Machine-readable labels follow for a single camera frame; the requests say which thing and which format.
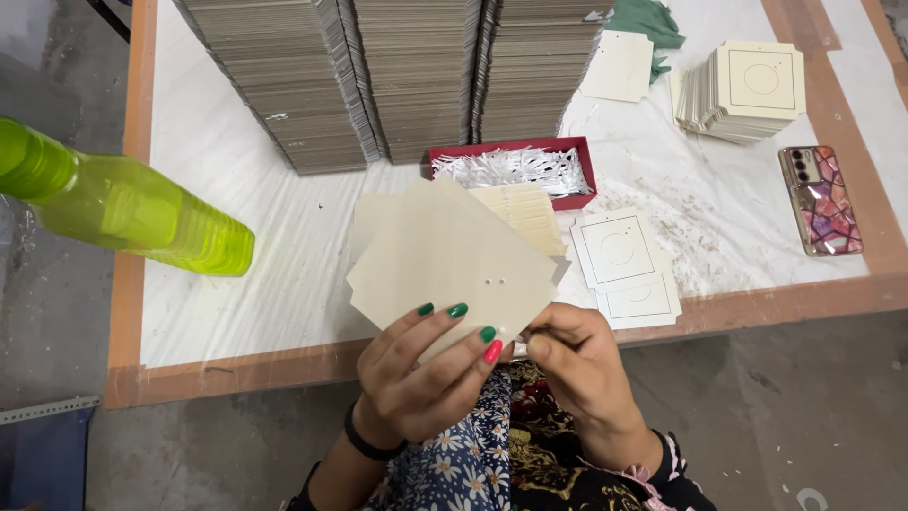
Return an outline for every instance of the table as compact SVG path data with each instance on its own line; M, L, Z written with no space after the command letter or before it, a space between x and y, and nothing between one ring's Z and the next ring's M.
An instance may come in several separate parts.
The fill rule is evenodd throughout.
M908 65L878 1L671 6L688 36L671 65L700 62L726 39L794 43L807 115L745 147L681 134L664 77L639 105L575 95L560 134L589 139L600 196L558 213L565 242L577 215L635 205L683 297L676 325L621 330L618 342L908 308ZM406 189L419 166L297 177L167 0L135 2L128 79L124 152L246 223L257 246L234 279L117 254L105 405L355 377L376 331L344 282L352 207L363 192ZM816 143L839 157L863 256L801 249L775 152ZM580 272L571 267L558 299L595 307Z

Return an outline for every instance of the green plastic bottle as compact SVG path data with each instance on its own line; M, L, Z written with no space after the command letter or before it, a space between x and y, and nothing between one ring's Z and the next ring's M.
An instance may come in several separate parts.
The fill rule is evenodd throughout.
M44 228L206 275L241 276L255 235L130 156L74 151L0 116L0 193Z

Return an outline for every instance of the white paper shreds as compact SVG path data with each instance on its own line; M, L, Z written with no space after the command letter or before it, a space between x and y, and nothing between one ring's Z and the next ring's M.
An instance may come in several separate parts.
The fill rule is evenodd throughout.
M526 147L478 156L440 156L432 160L432 175L449 175L466 188L536 183L553 199L591 194L577 149L547 153Z

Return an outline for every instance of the smartphone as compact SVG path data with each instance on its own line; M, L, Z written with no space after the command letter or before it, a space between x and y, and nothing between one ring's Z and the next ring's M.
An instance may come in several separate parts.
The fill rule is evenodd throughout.
M807 255L862 253L864 241L833 148L786 147L779 151L779 163Z

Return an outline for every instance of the stack of gray cardboard sheets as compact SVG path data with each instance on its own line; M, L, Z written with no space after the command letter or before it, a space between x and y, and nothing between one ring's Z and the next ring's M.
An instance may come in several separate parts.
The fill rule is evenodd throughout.
M395 164L469 141L482 0L355 0L380 129Z
M488 0L479 29L473 143L556 136L612 0Z
M337 1L175 0L301 175L362 169L382 154Z

